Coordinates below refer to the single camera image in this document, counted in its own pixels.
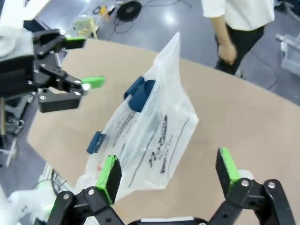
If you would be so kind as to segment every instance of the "table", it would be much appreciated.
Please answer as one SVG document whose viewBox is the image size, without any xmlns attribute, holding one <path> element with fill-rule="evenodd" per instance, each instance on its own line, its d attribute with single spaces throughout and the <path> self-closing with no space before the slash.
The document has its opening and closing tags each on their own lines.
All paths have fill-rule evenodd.
<svg viewBox="0 0 300 225">
<path fill-rule="evenodd" d="M 77 110 L 38 112 L 28 135 L 32 147 L 75 185 L 84 173 L 86 148 L 122 102 L 125 90 L 151 67 L 155 52 L 105 41 L 88 40 L 70 51 L 63 69 L 77 78 L 104 75 Z M 214 69 L 180 61 L 182 84 L 199 124 L 175 175 L 165 190 L 138 191 L 116 203 L 120 217 L 195 215 L 209 219 L 224 200 L 215 171 L 217 148 L 228 147 L 239 169 L 263 183 L 282 182 L 296 221 L 300 221 L 300 108 L 247 81 Z M 237 224 L 258 224 L 245 211 Z"/>
</svg>

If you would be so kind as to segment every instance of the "clear plastic container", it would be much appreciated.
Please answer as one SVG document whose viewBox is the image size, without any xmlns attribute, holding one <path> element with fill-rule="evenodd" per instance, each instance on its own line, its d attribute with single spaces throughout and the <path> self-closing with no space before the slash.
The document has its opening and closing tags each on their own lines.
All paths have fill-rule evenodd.
<svg viewBox="0 0 300 225">
<path fill-rule="evenodd" d="M 300 76 L 300 45 L 296 39 L 298 38 L 285 35 L 284 43 L 286 49 L 281 67 Z"/>
<path fill-rule="evenodd" d="M 80 14 L 66 28 L 66 35 L 71 37 L 84 36 L 90 37 L 95 28 L 89 21 L 92 19 L 95 23 L 96 30 L 103 29 L 103 17 L 100 15 L 100 8 L 105 6 L 117 5 L 116 0 L 90 0 Z"/>
</svg>

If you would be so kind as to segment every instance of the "metal frame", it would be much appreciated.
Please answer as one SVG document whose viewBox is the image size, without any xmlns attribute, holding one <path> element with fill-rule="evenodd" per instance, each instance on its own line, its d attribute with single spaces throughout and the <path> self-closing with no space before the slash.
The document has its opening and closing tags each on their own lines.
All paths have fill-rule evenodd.
<svg viewBox="0 0 300 225">
<path fill-rule="evenodd" d="M 7 155 L 5 166 L 8 167 L 12 158 L 15 158 L 17 155 L 17 138 L 13 139 L 13 142 L 10 146 L 9 150 L 0 149 L 0 153 Z"/>
</svg>

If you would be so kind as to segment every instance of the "blue object in bag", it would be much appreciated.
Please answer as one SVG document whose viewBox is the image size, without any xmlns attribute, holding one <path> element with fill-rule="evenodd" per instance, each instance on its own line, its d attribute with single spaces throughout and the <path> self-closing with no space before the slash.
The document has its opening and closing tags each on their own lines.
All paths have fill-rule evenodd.
<svg viewBox="0 0 300 225">
<path fill-rule="evenodd" d="M 88 148 L 87 152 L 89 154 L 93 154 L 99 151 L 100 146 L 102 145 L 106 135 L 102 134 L 101 132 L 97 131 L 95 135 L 93 136 Z"/>
<path fill-rule="evenodd" d="M 147 99 L 154 87 L 155 81 L 145 79 L 140 76 L 128 90 L 124 93 L 124 100 L 131 95 L 128 105 L 131 110 L 141 112 L 147 102 Z"/>
</svg>

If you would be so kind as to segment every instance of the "clear plastic bag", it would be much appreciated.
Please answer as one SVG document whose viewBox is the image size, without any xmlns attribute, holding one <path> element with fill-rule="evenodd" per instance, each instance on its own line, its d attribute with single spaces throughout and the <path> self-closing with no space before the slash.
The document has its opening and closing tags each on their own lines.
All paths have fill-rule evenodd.
<svg viewBox="0 0 300 225">
<path fill-rule="evenodd" d="M 144 75 L 155 84 L 142 111 L 128 106 L 131 96 L 119 106 L 102 131 L 106 137 L 90 156 L 78 190 L 95 185 L 108 155 L 117 155 L 122 168 L 117 199 L 134 190 L 167 186 L 198 123 L 180 83 L 179 61 L 177 33 Z"/>
</svg>

